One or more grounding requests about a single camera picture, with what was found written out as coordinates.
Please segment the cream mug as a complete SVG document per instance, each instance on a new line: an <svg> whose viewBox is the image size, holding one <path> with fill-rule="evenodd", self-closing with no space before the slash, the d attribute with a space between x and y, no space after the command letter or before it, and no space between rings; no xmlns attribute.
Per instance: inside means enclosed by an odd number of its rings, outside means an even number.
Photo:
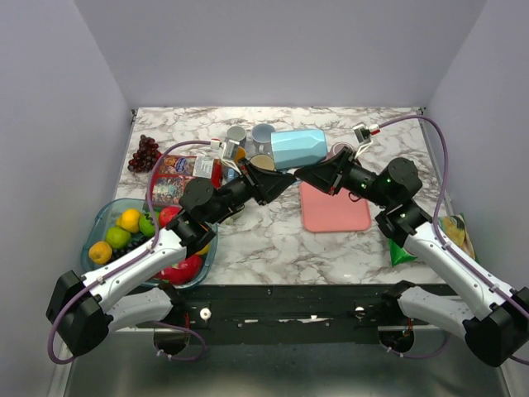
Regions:
<svg viewBox="0 0 529 397"><path fill-rule="evenodd" d="M254 155L250 158L250 163L262 170L275 170L274 159L266 154Z"/></svg>

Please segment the grey-blue mug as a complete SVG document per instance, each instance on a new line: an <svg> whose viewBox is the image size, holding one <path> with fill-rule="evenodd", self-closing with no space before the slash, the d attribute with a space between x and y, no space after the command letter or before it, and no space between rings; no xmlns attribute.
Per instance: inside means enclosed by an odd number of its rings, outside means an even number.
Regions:
<svg viewBox="0 0 529 397"><path fill-rule="evenodd" d="M272 155L271 136L275 128L266 123L254 126L251 130L251 137L256 154Z"/></svg>

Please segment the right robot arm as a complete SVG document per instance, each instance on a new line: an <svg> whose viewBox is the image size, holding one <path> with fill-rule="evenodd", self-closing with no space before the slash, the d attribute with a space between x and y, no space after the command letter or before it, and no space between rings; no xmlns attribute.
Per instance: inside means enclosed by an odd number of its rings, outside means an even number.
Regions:
<svg viewBox="0 0 529 397"><path fill-rule="evenodd" d="M516 290L485 270L440 229L413 199L422 187L417 167L396 158L375 174L343 149L330 160L296 170L301 181L325 194L342 189L381 207L379 230L428 264L460 297L455 302L400 282L380 306L391 324L414 318L461 339L483 363L499 367L528 341L528 290Z"/></svg>

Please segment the light green mug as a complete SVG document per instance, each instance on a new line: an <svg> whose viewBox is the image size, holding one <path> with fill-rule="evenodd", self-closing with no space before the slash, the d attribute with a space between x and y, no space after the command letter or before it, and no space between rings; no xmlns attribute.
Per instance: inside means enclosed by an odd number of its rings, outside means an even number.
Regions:
<svg viewBox="0 0 529 397"><path fill-rule="evenodd" d="M222 221L222 225L233 225L242 215L242 211L233 213L230 217Z"/></svg>

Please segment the light blue faceted mug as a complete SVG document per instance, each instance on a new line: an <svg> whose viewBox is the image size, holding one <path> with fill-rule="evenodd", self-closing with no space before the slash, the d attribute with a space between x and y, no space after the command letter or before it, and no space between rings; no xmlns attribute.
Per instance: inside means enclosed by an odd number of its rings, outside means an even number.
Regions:
<svg viewBox="0 0 529 397"><path fill-rule="evenodd" d="M271 150L276 170L314 165L327 156L326 135L319 129L273 132Z"/></svg>

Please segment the blue butterfly mug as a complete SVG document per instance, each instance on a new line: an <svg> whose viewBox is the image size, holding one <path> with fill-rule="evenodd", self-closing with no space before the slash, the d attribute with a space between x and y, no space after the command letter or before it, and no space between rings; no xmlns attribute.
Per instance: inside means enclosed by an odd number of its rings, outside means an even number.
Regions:
<svg viewBox="0 0 529 397"><path fill-rule="evenodd" d="M234 161L235 163L237 163L240 159L245 158L245 157L246 157L245 149L243 147L239 147L237 149ZM235 171L231 169L230 167L226 165L223 166L222 176L224 180L229 180L234 175L234 173Z"/></svg>

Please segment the dark blue-grey mug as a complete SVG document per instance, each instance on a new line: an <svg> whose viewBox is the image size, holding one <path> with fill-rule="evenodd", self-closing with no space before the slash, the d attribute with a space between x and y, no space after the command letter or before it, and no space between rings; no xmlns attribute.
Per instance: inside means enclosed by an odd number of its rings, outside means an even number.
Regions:
<svg viewBox="0 0 529 397"><path fill-rule="evenodd" d="M226 132L226 137L232 141L236 141L240 147L245 149L247 141L246 129L241 126L232 126Z"/></svg>

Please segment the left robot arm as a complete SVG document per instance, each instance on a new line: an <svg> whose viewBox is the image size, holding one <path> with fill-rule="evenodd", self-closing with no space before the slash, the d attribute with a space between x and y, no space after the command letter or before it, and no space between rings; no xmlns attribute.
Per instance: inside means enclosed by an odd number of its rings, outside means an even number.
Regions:
<svg viewBox="0 0 529 397"><path fill-rule="evenodd" d="M129 298L134 288L201 251L216 236L213 224L240 212L250 200L259 205L273 202L296 180L290 173L262 170L248 160L239 165L239 175L219 189L206 178L188 182L179 213L121 259L84 275L70 270L57 279L45 312L52 325L48 355L54 363L66 362L54 353L56 336L73 358L92 351L117 320L112 308Z"/></svg>

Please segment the purple mug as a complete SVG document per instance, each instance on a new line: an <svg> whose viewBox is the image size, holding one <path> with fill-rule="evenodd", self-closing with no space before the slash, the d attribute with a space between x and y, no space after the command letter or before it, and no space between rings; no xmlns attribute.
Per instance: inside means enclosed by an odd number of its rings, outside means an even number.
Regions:
<svg viewBox="0 0 529 397"><path fill-rule="evenodd" d="M355 158L355 148L351 144L347 142L338 142L331 146L327 153L326 159L339 160L344 156L342 152L345 152L347 154L347 158Z"/></svg>

